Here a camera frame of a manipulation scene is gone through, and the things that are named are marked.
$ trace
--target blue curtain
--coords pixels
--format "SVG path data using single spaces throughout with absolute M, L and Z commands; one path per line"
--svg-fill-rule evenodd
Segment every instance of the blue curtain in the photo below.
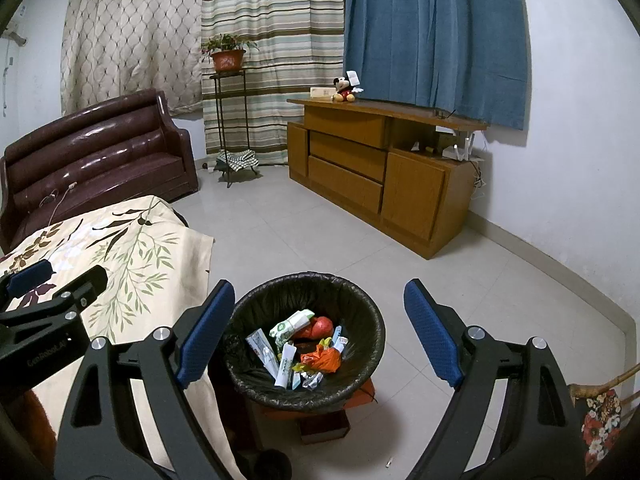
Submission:
M 363 98 L 524 127 L 523 0 L 346 0 L 344 69 Z

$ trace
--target toothpaste tube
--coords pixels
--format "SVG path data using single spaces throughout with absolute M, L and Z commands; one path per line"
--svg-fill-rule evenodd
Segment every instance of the toothpaste tube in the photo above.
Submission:
M 269 330 L 269 335 L 276 340 L 278 350 L 281 349 L 284 343 L 298 330 L 310 324 L 313 316 L 314 313 L 310 310 L 299 310 Z
M 278 363 L 275 360 L 275 355 L 273 354 L 273 349 L 271 349 L 269 340 L 267 339 L 267 336 L 264 335 L 262 329 L 259 328 L 256 330 L 246 338 L 246 341 L 258 356 L 260 362 L 262 362 L 267 371 L 275 379 L 278 376 Z
M 291 365 L 293 364 L 293 358 L 296 356 L 296 347 L 286 343 L 282 348 L 282 360 L 280 361 L 280 369 L 278 370 L 278 377 L 276 378 L 275 385 L 279 388 L 286 388 L 289 386 L 289 379 L 291 378 Z

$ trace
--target metal screw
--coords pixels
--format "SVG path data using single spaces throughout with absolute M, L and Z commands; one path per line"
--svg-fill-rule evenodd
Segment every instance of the metal screw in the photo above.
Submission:
M 171 334 L 171 330 L 169 330 L 165 326 L 161 326 L 160 328 L 156 328 L 154 330 L 154 339 L 156 341 L 164 341 Z
M 482 330 L 479 326 L 472 326 L 469 328 L 468 332 L 469 337 L 471 339 L 483 339 L 484 338 L 484 330 Z
M 100 350 L 104 348 L 106 344 L 107 340 L 105 338 L 97 337 L 93 341 L 91 341 L 91 348 L 93 348 L 94 350 Z
M 531 343 L 533 346 L 535 346 L 536 348 L 539 348 L 540 350 L 543 350 L 546 348 L 546 341 L 544 339 L 542 339 L 541 337 L 535 337 L 531 340 Z

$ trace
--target trash can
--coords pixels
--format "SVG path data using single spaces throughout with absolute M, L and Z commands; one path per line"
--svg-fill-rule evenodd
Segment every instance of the trash can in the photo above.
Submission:
M 245 338 L 308 308 L 342 326 L 349 343 L 336 373 L 326 374 L 316 390 L 277 388 Z M 344 403 L 369 379 L 385 349 L 385 324 L 373 300 L 344 278 L 319 272 L 281 276 L 257 286 L 234 309 L 222 339 L 223 359 L 236 390 L 249 399 L 296 412 L 327 413 Z

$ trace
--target red fruit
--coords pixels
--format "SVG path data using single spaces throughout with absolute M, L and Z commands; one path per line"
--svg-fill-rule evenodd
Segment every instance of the red fruit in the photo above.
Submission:
M 311 339 L 324 339 L 334 334 L 334 324 L 325 316 L 318 317 L 311 327 Z

